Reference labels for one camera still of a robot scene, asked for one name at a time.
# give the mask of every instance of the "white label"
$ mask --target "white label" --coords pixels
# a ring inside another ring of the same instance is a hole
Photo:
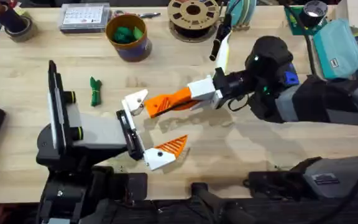
[[[97,24],[102,21],[103,6],[69,7],[63,24]]]
[[[312,175],[311,178],[317,185],[325,185],[325,184],[339,184],[338,178],[332,173],[327,174],[315,174]]]
[[[338,61],[336,60],[336,58],[330,60],[329,62],[331,63],[332,68],[336,68],[336,67],[339,66]]]

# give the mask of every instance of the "green object in cup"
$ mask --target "green object in cup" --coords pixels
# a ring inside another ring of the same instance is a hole
[[[136,40],[139,40],[143,36],[143,32],[140,31],[137,27],[134,28],[134,36]]]
[[[112,38],[118,44],[129,44],[139,40],[142,36],[143,32],[137,27],[134,28],[133,32],[129,28],[118,27]]]
[[[118,44],[129,44],[135,41],[135,37],[129,28],[118,27],[114,33],[113,40]]]

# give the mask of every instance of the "black knob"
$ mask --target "black knob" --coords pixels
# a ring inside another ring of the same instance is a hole
[[[63,99],[66,104],[72,104],[76,102],[75,92],[74,91],[64,91]]]
[[[84,139],[84,130],[82,127],[70,128],[70,136],[73,141],[79,141]]]

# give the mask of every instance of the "green cloth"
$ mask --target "green cloth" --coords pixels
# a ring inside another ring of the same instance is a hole
[[[118,44],[130,44],[142,38],[143,32],[137,27],[131,31],[127,27],[118,27],[112,39]]]
[[[91,77],[91,88],[92,88],[91,106],[98,106],[102,103],[100,97],[101,86],[102,86],[102,82],[100,80],[96,81],[93,77]]]
[[[139,40],[143,36],[143,32],[140,31],[137,27],[134,28],[134,36],[136,40]]]

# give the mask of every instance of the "cup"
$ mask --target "cup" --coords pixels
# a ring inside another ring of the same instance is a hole
[[[126,27],[130,30],[134,30],[137,27],[143,32],[143,36],[139,40],[129,44],[118,44],[113,38],[118,27]],[[125,61],[139,62],[147,58],[151,53],[152,43],[147,38],[146,24],[143,19],[135,14],[123,14],[113,17],[107,24],[106,36],[117,50],[118,55]]]

